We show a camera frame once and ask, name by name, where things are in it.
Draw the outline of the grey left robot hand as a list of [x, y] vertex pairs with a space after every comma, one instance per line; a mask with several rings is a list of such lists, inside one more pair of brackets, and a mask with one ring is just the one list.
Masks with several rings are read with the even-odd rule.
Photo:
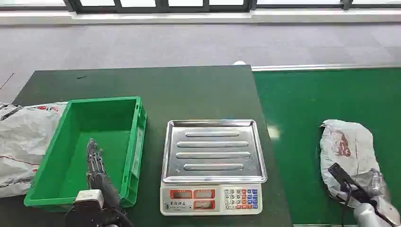
[[98, 147], [94, 139], [90, 139], [87, 144], [87, 183], [89, 189], [99, 189], [102, 192], [105, 204], [108, 207], [119, 209], [120, 196], [118, 190], [113, 185], [103, 159], [103, 150]]

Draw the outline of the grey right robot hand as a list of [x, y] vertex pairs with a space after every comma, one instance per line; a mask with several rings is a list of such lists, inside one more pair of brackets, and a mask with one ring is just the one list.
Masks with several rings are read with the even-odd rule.
[[369, 203], [362, 203], [356, 215], [361, 227], [399, 227], [401, 216], [388, 198], [387, 186], [380, 171], [369, 171], [371, 182], [367, 187]]

